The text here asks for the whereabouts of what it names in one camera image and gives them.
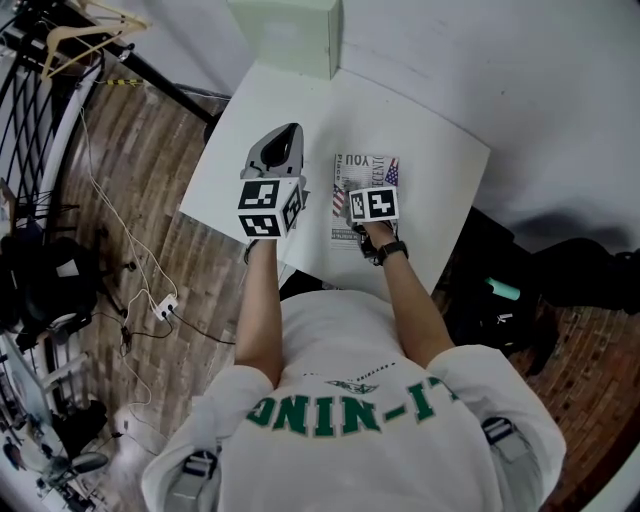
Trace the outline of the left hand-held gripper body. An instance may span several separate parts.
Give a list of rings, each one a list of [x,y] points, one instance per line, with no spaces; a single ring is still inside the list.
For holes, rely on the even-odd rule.
[[[240,173],[237,207],[249,239],[284,239],[295,228],[308,195],[303,149],[303,128],[297,123],[270,131],[251,147]]]

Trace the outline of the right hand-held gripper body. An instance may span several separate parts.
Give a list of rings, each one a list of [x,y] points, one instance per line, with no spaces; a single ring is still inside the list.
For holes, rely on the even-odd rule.
[[[353,221],[386,221],[399,218],[395,186],[372,187],[349,192]]]

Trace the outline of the printed flag cover book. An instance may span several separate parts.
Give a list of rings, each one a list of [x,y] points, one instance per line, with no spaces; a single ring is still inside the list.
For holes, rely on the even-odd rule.
[[[379,156],[357,153],[337,153],[334,158],[333,185],[349,181],[353,189],[379,186],[397,186],[400,159],[397,156]],[[358,250],[358,235],[349,220],[331,217],[330,247],[334,250]]]

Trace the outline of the person's left forearm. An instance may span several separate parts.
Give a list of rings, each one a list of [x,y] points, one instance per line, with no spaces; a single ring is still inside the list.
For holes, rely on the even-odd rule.
[[[259,240],[248,255],[234,362],[261,371],[277,387],[283,371],[283,333],[277,242]]]

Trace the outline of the person's right forearm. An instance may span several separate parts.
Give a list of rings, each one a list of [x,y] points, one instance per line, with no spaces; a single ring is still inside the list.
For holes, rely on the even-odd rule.
[[[365,223],[364,229],[373,247],[386,254],[382,267],[402,349],[408,359],[427,368],[439,354],[454,347],[445,322],[404,251],[390,252],[397,243],[393,231],[383,222]]]

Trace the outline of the black wristwatch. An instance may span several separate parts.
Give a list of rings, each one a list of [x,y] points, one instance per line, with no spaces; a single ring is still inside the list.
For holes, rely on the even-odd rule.
[[[405,256],[406,259],[409,259],[408,249],[406,244],[403,241],[394,241],[394,242],[381,245],[377,249],[377,254],[375,257],[375,265],[383,266],[384,262],[388,259],[388,257],[396,253],[401,253]]]

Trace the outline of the white table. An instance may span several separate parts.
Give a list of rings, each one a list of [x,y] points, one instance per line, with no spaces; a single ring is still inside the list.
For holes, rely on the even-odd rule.
[[[433,289],[451,255],[490,151],[428,108],[341,70],[325,81],[261,64],[250,68],[226,106],[182,199],[182,213],[240,242],[240,172],[250,148],[290,122],[304,132],[310,193],[279,260],[343,289],[386,298],[379,267],[357,250],[330,245],[333,166],[339,153],[399,160],[399,235],[423,286]]]

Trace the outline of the white power strip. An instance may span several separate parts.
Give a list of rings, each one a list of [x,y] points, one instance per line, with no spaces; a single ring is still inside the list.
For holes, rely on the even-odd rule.
[[[174,294],[168,294],[162,301],[153,307],[153,312],[159,321],[169,318],[178,307],[178,301]]]

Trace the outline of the teal bottle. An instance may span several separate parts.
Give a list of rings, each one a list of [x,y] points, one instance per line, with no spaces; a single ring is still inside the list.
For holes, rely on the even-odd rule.
[[[507,300],[517,301],[521,291],[518,288],[507,285],[493,278],[487,278],[485,282],[492,288],[492,293]]]

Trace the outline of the black coat stand pole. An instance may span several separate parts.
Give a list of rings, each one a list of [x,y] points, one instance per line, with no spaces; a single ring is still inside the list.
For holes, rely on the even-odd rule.
[[[200,120],[204,121],[207,126],[211,128],[216,127],[221,117],[220,114],[213,115],[209,113],[194,100],[189,98],[181,89],[167,79],[155,67],[143,58],[139,57],[130,45],[109,43],[105,46],[105,49],[114,57],[118,58],[130,71],[139,75],[143,80],[149,82],[152,86],[159,89],[176,103],[187,109]]]

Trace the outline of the pale green box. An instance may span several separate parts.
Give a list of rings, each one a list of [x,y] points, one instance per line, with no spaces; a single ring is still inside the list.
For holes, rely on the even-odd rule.
[[[341,0],[227,0],[264,65],[330,80],[339,64]]]

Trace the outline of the black office chair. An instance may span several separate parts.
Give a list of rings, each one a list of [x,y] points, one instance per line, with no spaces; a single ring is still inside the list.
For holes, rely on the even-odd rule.
[[[90,248],[70,237],[46,244],[0,239],[0,333],[13,334],[22,352],[49,332],[62,331],[67,339],[91,323],[99,295],[123,317],[127,309],[115,301],[105,278],[137,266],[130,262],[102,269],[101,242],[107,238],[101,228]]]

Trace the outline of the wooden clothes hanger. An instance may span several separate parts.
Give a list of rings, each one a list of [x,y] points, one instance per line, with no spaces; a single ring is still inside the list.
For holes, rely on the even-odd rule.
[[[87,57],[97,54],[111,43],[120,42],[125,36],[148,30],[152,23],[138,15],[111,7],[99,0],[76,0],[79,13],[88,26],[56,25],[46,36],[47,56],[42,65],[41,80],[50,81],[55,75]],[[76,42],[81,49],[54,66],[54,58],[61,53],[65,42]]]

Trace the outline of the black metal railing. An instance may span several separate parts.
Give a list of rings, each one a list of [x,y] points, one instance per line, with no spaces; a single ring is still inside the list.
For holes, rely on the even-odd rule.
[[[81,110],[104,69],[99,52],[43,80],[45,56],[26,35],[0,32],[0,188],[23,216],[43,217],[52,203]]]

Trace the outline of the white t-shirt with green print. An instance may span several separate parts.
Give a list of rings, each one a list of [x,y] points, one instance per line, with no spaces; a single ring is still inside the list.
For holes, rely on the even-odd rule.
[[[216,454],[201,512],[538,512],[566,444],[501,352],[480,345],[407,359],[389,304],[357,291],[282,303],[284,370],[223,369],[145,469],[151,512],[186,459]]]

